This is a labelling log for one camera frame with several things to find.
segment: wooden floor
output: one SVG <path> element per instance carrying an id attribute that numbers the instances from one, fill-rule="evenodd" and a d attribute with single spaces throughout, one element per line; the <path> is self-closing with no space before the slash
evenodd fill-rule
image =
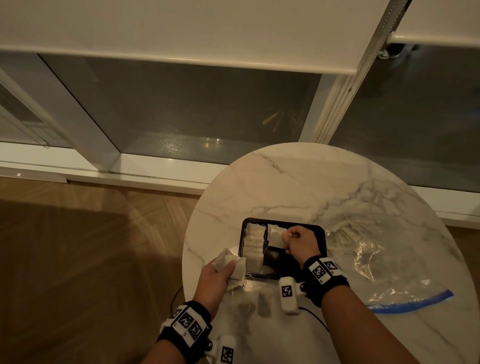
<path id="1" fill-rule="evenodd" d="M 197 200 L 0 178 L 0 363 L 140 362 L 182 285 Z M 479 292 L 480 231 L 451 232 Z"/>

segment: black plastic container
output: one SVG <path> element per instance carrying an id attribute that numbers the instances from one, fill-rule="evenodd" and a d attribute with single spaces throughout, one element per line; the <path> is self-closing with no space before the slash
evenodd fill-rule
<path id="1" fill-rule="evenodd" d="M 248 223 L 265 225 L 277 225 L 281 228 L 288 229 L 292 226 L 300 225 L 309 230 L 312 230 L 317 238 L 318 249 L 322 256 L 327 256 L 327 246 L 325 241 L 325 231 L 318 225 L 301 224 L 296 222 L 287 222 L 279 220 L 265 220 L 262 218 L 246 218 L 241 225 L 239 256 L 243 256 L 243 238 L 245 237 L 245 229 Z M 293 277 L 296 282 L 303 282 L 303 274 L 298 262 L 291 256 L 285 253 L 284 249 L 267 247 L 268 229 L 265 229 L 264 234 L 264 262 L 262 268 L 265 272 L 252 273 L 252 276 L 267 279 L 280 279 L 282 277 Z"/>

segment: glass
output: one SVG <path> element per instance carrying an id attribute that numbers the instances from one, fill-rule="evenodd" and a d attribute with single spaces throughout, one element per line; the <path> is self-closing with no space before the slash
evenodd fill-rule
<path id="1" fill-rule="evenodd" d="M 480 49 L 407 45 L 377 59 L 330 145 L 416 186 L 480 192 Z"/>
<path id="2" fill-rule="evenodd" d="M 32 130 L 49 146 L 70 148 L 70 145 L 58 135 L 49 125 L 45 124 L 19 99 L 12 95 L 3 85 L 0 85 L 0 106 Z M 38 144 L 38 142 L 23 133 L 5 118 L 0 110 L 0 141 L 20 144 Z"/>
<path id="3" fill-rule="evenodd" d="M 42 55 L 122 153 L 229 164 L 299 139 L 319 74 Z"/>

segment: wire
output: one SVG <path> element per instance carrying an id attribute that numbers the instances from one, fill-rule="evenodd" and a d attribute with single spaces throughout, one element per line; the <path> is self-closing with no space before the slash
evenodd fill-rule
<path id="1" fill-rule="evenodd" d="M 179 288 L 179 290 L 177 291 L 177 293 L 175 294 L 175 296 L 173 296 L 173 300 L 172 302 L 170 303 L 170 313 L 173 312 L 173 303 L 175 302 L 175 299 L 177 298 L 177 295 L 180 293 L 181 289 L 183 288 L 183 286 L 181 286 Z"/>
<path id="2" fill-rule="evenodd" d="M 318 321 L 320 321 L 320 323 L 323 325 L 323 327 L 325 328 L 325 330 L 328 331 L 328 328 L 327 326 L 323 323 L 323 321 L 321 319 L 318 318 L 318 316 L 316 314 L 314 314 L 312 311 L 310 310 L 307 310 L 305 307 L 299 307 L 300 310 L 303 310 L 303 311 L 307 311 L 308 313 L 312 314 L 313 317 L 315 317 Z"/>

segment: round table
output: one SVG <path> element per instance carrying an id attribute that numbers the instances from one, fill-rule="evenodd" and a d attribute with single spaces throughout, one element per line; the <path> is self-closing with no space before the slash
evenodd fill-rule
<path id="1" fill-rule="evenodd" d="M 480 343 L 477 297 L 447 228 L 398 177 L 333 146 L 268 146 L 236 160 L 210 183 L 185 236 L 185 298 L 193 297 L 203 265 L 224 248 L 238 253 L 245 218 L 322 226 L 334 214 L 349 211 L 399 218 L 428 276 L 454 293 L 439 304 L 407 314 L 378 315 L 379 319 L 421 363 L 476 364 Z M 270 288 L 273 294 L 262 294 L 259 300 L 252 286 Z M 256 279 L 249 281 L 246 290 L 235 292 L 225 295 L 212 335 L 237 337 L 237 363 L 339 362 L 330 336 L 312 316 L 303 311 L 287 316 L 281 311 L 277 281 Z M 321 310 L 306 298 L 299 298 L 299 304 L 322 318 Z"/>

